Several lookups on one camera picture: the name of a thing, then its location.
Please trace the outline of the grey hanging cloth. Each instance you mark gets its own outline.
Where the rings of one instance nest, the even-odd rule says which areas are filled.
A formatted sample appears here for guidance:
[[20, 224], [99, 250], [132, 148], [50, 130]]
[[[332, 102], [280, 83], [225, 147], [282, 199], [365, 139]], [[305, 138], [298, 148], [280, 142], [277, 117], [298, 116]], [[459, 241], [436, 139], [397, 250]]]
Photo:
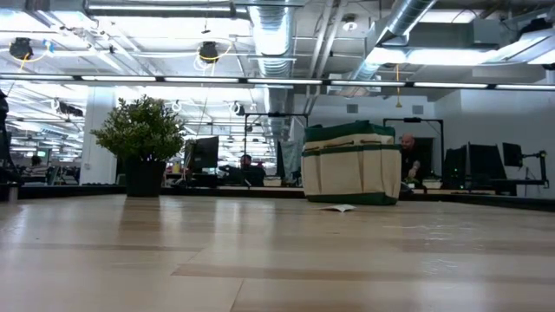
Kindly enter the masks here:
[[302, 140], [279, 141], [277, 146], [277, 175], [285, 183], [293, 181], [293, 173], [301, 167]]

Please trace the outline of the silver ventilation duct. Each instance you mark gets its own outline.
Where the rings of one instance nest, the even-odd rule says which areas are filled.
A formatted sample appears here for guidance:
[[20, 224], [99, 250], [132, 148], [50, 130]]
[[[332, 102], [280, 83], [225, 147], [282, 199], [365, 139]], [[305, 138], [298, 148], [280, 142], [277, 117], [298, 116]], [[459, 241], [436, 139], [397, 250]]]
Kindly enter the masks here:
[[[292, 50], [294, 9], [285, 6], [251, 6], [248, 8], [252, 23], [252, 36], [258, 59], [259, 73], [266, 79], [290, 78], [293, 61], [288, 60]], [[267, 113], [291, 114], [292, 87], [263, 85]]]
[[366, 55], [341, 78], [347, 81], [375, 81], [380, 67], [406, 61], [411, 30], [433, 8], [437, 0], [395, 0], [390, 13], [371, 23], [364, 40]]

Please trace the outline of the small black monitor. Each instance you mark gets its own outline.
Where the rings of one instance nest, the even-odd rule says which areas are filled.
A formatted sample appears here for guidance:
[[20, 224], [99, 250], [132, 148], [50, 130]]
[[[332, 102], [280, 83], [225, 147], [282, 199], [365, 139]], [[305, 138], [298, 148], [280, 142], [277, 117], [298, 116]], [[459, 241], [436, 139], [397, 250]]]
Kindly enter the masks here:
[[521, 146], [513, 143], [502, 143], [503, 162], [505, 166], [522, 167], [523, 153]]

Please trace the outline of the canvas gardening bag green trim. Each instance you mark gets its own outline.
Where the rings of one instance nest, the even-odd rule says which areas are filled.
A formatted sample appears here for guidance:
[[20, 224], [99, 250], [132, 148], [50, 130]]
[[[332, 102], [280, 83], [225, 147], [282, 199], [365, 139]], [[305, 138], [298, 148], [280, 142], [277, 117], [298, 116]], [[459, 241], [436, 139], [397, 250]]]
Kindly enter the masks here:
[[304, 130], [301, 177], [310, 202], [394, 205], [402, 185], [395, 130], [358, 120]]

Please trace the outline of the black computer monitor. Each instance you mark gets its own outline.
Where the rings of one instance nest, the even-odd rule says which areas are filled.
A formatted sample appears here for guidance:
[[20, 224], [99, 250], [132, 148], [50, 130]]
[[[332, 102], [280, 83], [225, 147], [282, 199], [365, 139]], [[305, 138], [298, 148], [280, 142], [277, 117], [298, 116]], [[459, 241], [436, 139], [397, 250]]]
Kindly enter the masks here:
[[463, 189], [467, 175], [467, 147], [447, 149], [442, 167], [442, 188]]
[[473, 179], [506, 179], [497, 145], [469, 144], [470, 175]]
[[219, 161], [219, 137], [195, 140], [191, 156], [192, 163], [189, 167], [193, 172], [201, 172], [205, 168], [216, 168]]

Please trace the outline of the person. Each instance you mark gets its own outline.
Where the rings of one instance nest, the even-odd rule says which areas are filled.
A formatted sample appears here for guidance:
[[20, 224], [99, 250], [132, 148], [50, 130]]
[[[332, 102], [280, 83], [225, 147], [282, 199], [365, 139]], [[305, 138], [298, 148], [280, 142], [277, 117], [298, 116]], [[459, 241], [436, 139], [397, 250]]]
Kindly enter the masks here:
[[48, 172], [48, 167], [42, 163], [42, 159], [38, 155], [31, 157], [31, 165], [24, 171], [26, 176], [30, 177], [45, 177]]
[[239, 167], [220, 166], [219, 170], [226, 173], [225, 182], [230, 185], [262, 187], [266, 176], [261, 166], [254, 166], [252, 158], [244, 154], [240, 158]]
[[421, 150], [413, 134], [405, 133], [401, 138], [402, 181], [421, 184], [426, 168], [427, 155]]

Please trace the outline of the green potted plant black pot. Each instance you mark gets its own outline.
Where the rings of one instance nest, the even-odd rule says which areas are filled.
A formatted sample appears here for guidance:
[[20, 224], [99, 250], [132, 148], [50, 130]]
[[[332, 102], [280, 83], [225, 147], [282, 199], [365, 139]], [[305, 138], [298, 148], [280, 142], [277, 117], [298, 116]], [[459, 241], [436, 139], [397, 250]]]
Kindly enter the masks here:
[[146, 94], [118, 100], [100, 127], [90, 133], [96, 143], [122, 162], [129, 197], [160, 195], [167, 161], [181, 153], [185, 122], [162, 99]]

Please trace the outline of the long overhead light bar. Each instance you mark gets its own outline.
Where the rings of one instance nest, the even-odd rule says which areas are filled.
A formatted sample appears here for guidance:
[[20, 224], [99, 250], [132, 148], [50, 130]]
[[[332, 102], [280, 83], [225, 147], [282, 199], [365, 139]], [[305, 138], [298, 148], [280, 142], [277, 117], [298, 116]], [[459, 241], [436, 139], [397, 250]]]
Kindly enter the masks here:
[[472, 82], [431, 81], [347, 81], [330, 79], [266, 79], [224, 76], [151, 76], [151, 75], [45, 75], [0, 73], [2, 81], [56, 81], [83, 83], [131, 83], [131, 84], [225, 84], [225, 85], [284, 85], [316, 87], [362, 87], [362, 88], [435, 88], [478, 89], [499, 91], [555, 92], [555, 84], [499, 84]]

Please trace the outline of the black background rig frame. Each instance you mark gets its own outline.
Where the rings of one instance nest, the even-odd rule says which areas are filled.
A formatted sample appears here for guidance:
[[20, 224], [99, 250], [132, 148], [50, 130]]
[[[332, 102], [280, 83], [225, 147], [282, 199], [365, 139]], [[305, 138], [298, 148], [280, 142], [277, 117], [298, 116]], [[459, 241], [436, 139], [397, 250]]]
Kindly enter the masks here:
[[416, 138], [432, 140], [431, 165], [434, 173], [442, 175], [445, 158], [445, 127], [442, 119], [427, 119], [420, 117], [384, 118], [382, 125], [394, 127], [398, 138], [403, 133], [412, 133]]
[[251, 142], [248, 140], [251, 127], [261, 127], [265, 142], [269, 145], [272, 153], [277, 153], [279, 144], [287, 141], [291, 135], [292, 126], [297, 123], [301, 127], [309, 125], [308, 114], [296, 114], [285, 112], [269, 112], [269, 113], [245, 113], [243, 117], [243, 153], [248, 153], [248, 146]]

